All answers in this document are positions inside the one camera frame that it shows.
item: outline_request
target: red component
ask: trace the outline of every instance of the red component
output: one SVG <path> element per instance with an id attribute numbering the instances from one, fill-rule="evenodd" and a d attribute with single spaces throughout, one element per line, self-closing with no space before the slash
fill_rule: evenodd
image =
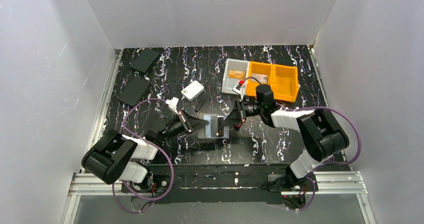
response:
<path id="1" fill-rule="evenodd" d="M 240 125 L 233 125 L 234 129 L 239 130 L 243 125 L 242 123 L 240 123 Z"/>

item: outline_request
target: orange bin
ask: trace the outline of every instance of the orange bin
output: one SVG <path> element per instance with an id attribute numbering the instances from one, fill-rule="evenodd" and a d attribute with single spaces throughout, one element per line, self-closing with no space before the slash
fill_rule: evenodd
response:
<path id="1" fill-rule="evenodd" d="M 299 92 L 298 69 L 284 65 L 273 65 L 275 68 L 274 99 L 295 102 Z"/>
<path id="2" fill-rule="evenodd" d="M 249 68 L 249 76 L 252 76 L 254 74 L 259 75 L 266 75 L 268 80 L 267 83 L 263 84 L 269 84 L 272 86 L 273 83 L 273 66 L 270 64 L 265 63 L 259 63 L 259 62 L 250 62 L 250 68 Z M 259 83 L 256 80 L 248 79 L 247 80 L 247 88 L 246 88 L 246 95 L 248 96 L 254 96 L 256 97 L 256 86 L 259 85 Z"/>
<path id="3" fill-rule="evenodd" d="M 274 92 L 274 99 L 295 102 L 299 92 L 298 69 L 284 65 L 272 65 L 250 62 L 249 76 L 253 74 L 267 75 L 268 82 Z M 258 82 L 248 79 L 246 95 L 256 97 Z"/>

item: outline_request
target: black connector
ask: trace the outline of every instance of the black connector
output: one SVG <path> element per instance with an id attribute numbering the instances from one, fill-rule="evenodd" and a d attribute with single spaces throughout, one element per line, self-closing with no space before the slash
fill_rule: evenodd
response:
<path id="1" fill-rule="evenodd" d="M 194 111 L 196 111 L 196 112 L 199 112 L 200 111 L 200 109 L 201 109 L 201 107 L 203 106 L 203 104 L 205 103 L 205 99 L 203 99 L 203 98 L 201 98 L 198 102 L 197 102 L 197 104 L 196 104 L 196 106 L 195 106 L 195 110 Z"/>

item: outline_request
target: gray bin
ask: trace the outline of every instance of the gray bin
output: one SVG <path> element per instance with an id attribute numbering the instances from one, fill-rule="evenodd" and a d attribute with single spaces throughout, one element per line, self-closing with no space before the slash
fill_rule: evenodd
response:
<path id="1" fill-rule="evenodd" d="M 228 72 L 229 70 L 245 71 L 247 77 L 249 75 L 249 67 L 250 61 L 227 59 L 227 61 L 225 62 L 225 72 L 224 78 L 222 79 L 223 86 L 221 92 L 236 95 L 237 93 L 233 91 L 233 87 L 234 85 L 239 83 L 240 79 L 228 77 Z M 247 81 L 242 85 L 242 87 L 246 89 L 246 85 Z"/>

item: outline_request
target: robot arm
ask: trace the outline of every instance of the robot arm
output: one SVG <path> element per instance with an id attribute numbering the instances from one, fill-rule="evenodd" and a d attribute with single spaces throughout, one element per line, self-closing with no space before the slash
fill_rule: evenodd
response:
<path id="1" fill-rule="evenodd" d="M 281 110 L 274 100 L 269 85 L 256 88 L 257 101 L 254 103 L 237 100 L 233 111 L 222 123 L 240 129 L 246 117 L 259 115 L 270 127 L 283 127 L 301 133 L 305 151 L 286 168 L 284 184 L 296 186 L 305 177 L 334 154 L 349 146 L 349 139 L 329 110 L 293 111 Z"/>
<path id="2" fill-rule="evenodd" d="M 164 129 L 149 130 L 146 140 L 159 144 L 182 132 L 191 134 L 209 124 L 206 120 L 190 116 L 184 110 L 177 110 L 177 102 L 177 98 L 166 102 L 176 116 Z M 112 129 L 105 131 L 101 139 L 84 155 L 81 165 L 106 184 L 119 179 L 149 187 L 152 173 L 147 167 L 132 162 L 131 159 L 153 160 L 157 150 L 143 139 L 121 135 Z"/>

